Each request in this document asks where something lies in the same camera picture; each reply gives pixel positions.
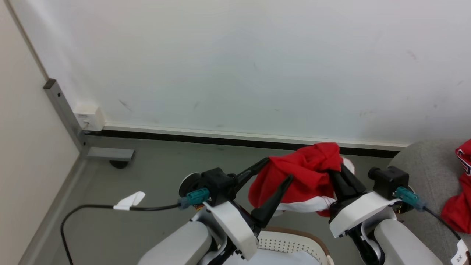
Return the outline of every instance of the white power outlet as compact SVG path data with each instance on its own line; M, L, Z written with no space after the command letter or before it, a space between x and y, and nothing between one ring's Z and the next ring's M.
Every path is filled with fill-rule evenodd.
M81 104L73 109L75 118L82 130L101 131L105 126L105 119L100 108L91 104Z

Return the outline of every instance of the metal frame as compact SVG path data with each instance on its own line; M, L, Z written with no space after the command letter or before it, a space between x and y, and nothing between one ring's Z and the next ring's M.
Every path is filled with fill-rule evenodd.
M43 87L54 109L59 115L72 141L81 156L92 159L105 159L110 161L131 161L136 153L133 149L102 148L91 146L87 136L75 118L56 79L49 78Z

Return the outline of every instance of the black rubber foot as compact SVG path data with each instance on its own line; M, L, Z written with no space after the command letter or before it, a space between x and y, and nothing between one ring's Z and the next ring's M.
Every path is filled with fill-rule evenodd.
M114 167L116 167L117 169L123 169L125 167L128 166L129 164L129 161L114 161L114 160L110 160L110 164Z

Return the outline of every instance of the dark mark on wall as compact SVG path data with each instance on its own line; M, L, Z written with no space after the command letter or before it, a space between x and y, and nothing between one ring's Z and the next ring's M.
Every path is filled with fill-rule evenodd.
M376 114L376 113L378 113L378 111L376 109L370 109L370 110L367 110L367 111L360 112L359 116L361 117L361 116L366 116L368 114Z
M128 104L124 103L123 101L121 101L121 99L119 99L119 102L125 107L127 108L130 112L132 112L132 109L128 106Z
M382 31L380 30L376 33L374 37L374 41L371 43L370 50L374 50L376 48L376 45L380 41L381 37L382 37Z
M415 53L411 50L407 50L407 54L414 60L414 61L417 61L417 56L415 55Z

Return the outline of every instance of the red garment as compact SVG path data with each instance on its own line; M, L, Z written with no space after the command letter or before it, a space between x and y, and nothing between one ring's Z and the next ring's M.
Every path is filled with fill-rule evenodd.
M455 151L464 168L460 177L463 192L451 197L443 207L442 218L458 232L471 233L471 140Z
M270 163L250 187L250 203L254 207L260 207L290 174L294 175L294 180L282 203L305 202L316 196L333 198L333 187L327 170L341 170L342 158L339 151L336 143L318 143L284 157L270 157ZM317 213L330 216L328 210Z

